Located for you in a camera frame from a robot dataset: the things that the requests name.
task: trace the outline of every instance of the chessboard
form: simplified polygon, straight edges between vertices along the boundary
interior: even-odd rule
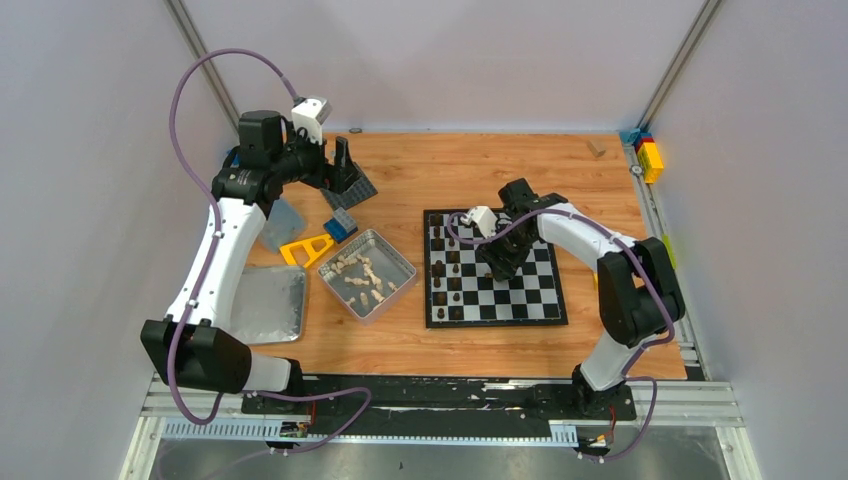
[[[448,216],[466,210],[424,210],[424,317],[427,328],[566,325],[554,246],[538,241],[515,277],[495,281],[476,246],[452,239]],[[509,221],[494,210],[498,223]],[[461,238],[479,239],[454,219]]]

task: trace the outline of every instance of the metal floor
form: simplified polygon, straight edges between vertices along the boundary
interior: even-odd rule
[[[616,429],[621,447],[636,430]],[[161,465],[150,478],[201,479],[243,455],[265,449],[248,441],[164,441]],[[629,457],[605,465],[578,460],[572,450],[551,447],[455,447],[437,445],[368,445],[338,443],[292,457],[262,456],[216,476],[216,479],[729,479],[715,429],[653,427]]]

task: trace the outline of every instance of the small wooden block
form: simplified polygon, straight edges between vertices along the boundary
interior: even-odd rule
[[[589,147],[589,151],[592,152],[592,155],[595,158],[601,157],[603,154],[607,153],[607,147],[601,140],[589,140],[586,142],[586,146]]]

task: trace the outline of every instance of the metal tray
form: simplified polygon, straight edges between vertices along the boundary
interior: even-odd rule
[[[245,268],[227,333],[248,345],[297,340],[306,317],[307,286],[303,267]]]
[[[339,256],[348,257],[356,254],[370,258],[371,268],[374,274],[383,280],[383,291],[381,293],[386,299],[379,304],[371,296],[371,289],[374,288],[373,285],[356,286],[344,281],[344,277],[365,277],[365,271],[361,263],[346,267],[342,270],[341,275],[336,274],[330,268],[330,265],[338,261]],[[318,276],[330,287],[336,298],[347,307],[357,320],[364,325],[370,325],[377,320],[377,317],[397,303],[400,297],[412,290],[417,281],[418,272],[386,239],[371,229],[366,230],[356,237],[346,247],[327,260],[326,263],[321,265],[318,268]],[[388,288],[389,282],[394,283],[398,288],[396,292],[392,292]],[[365,308],[359,301],[359,294],[362,292],[368,295],[368,308]],[[356,299],[353,306],[346,303],[351,297]]]

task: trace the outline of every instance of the silver baking tray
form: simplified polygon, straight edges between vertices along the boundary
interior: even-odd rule
[[[383,291],[381,293],[386,298],[379,304],[371,296],[373,285],[357,286],[344,281],[345,277],[367,278],[361,262],[345,267],[341,275],[336,274],[330,268],[330,265],[338,262],[340,256],[347,258],[350,255],[355,256],[357,254],[370,258],[371,269],[376,276],[383,280]],[[330,287],[336,298],[345,305],[357,320],[364,325],[370,325],[397,303],[400,297],[412,290],[417,281],[418,272],[386,239],[371,229],[356,237],[321,265],[318,268],[318,276]],[[392,292],[388,286],[389,282],[395,284],[397,291]],[[363,292],[368,296],[367,308],[359,299],[359,294]],[[355,298],[356,301],[353,305],[348,305],[347,300],[351,297]]]

